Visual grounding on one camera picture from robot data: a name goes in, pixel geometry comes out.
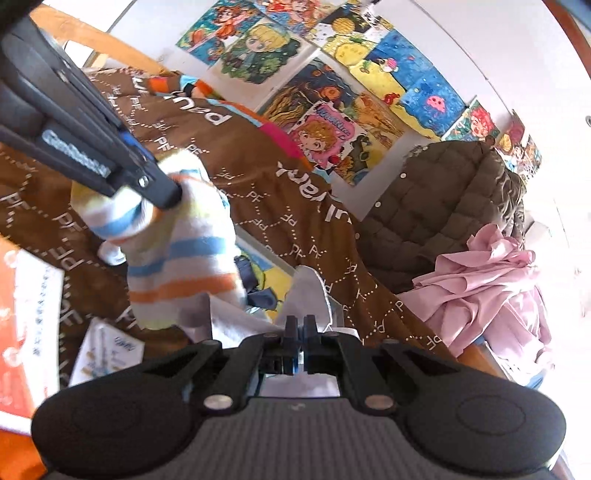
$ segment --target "gray textured surface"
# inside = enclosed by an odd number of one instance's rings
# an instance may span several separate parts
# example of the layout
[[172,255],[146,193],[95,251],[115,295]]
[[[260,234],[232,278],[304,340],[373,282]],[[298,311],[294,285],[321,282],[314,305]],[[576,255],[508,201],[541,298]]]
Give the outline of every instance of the gray textured surface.
[[[48,480],[71,480],[51,473]],[[467,480],[419,455],[396,424],[348,400],[255,398],[210,419],[188,448],[142,480]],[[520,480],[551,480],[548,471]]]

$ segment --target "colorful cloth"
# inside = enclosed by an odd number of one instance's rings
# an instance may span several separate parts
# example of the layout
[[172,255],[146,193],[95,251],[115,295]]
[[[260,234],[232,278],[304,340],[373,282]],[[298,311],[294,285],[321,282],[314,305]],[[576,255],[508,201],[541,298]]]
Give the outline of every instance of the colorful cloth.
[[129,300],[138,323],[150,329],[184,323],[204,291],[243,308],[246,292],[234,263],[239,251],[226,196],[186,150],[159,166],[183,189],[180,204],[166,212],[127,187],[107,198],[72,185],[74,210],[127,257]]

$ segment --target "anime drawing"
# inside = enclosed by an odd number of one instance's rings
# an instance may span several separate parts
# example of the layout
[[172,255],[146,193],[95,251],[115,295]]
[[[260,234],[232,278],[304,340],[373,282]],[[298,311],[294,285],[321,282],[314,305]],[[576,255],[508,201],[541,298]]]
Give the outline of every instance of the anime drawing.
[[222,55],[222,73],[260,85],[295,56],[301,42],[282,26],[263,21]]
[[315,103],[289,131],[306,158],[324,170],[338,165],[361,133],[367,132],[324,102]]
[[177,46],[213,65],[262,17],[248,0],[219,0],[181,37]]
[[378,65],[381,72],[389,73],[408,90],[433,64],[400,32],[392,30],[365,57],[361,71],[369,73],[369,64]]
[[366,40],[373,48],[392,28],[387,20],[374,15],[371,7],[347,3],[320,20],[306,39],[323,51],[325,45],[330,44],[337,35]]
[[320,0],[255,0],[255,6],[270,19],[298,35],[306,35],[318,20],[337,6]]
[[491,115],[480,102],[474,99],[462,116],[442,136],[441,140],[484,141],[496,138],[501,132],[492,121]]

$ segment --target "blue ocean drawing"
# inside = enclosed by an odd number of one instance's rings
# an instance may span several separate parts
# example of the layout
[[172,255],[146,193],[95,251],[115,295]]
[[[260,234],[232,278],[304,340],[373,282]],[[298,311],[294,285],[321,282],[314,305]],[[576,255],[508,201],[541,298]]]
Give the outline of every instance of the blue ocean drawing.
[[389,32],[365,60],[378,64],[405,90],[433,68],[429,59],[397,30]]
[[420,77],[398,104],[438,136],[447,132],[466,109],[464,101],[435,68]]

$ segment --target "metal screw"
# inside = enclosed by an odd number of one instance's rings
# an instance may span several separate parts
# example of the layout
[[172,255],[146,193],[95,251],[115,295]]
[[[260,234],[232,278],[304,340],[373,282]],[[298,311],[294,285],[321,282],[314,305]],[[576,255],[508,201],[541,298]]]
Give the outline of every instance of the metal screw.
[[233,403],[232,399],[227,395],[209,395],[203,400],[203,405],[209,410],[226,410]]
[[68,77],[66,77],[66,74],[64,73],[63,70],[56,70],[57,76],[61,79],[62,82],[64,83],[70,83],[70,80],[68,80]]
[[372,410],[388,410],[394,406],[394,400],[386,395],[370,395],[365,398],[365,405]]

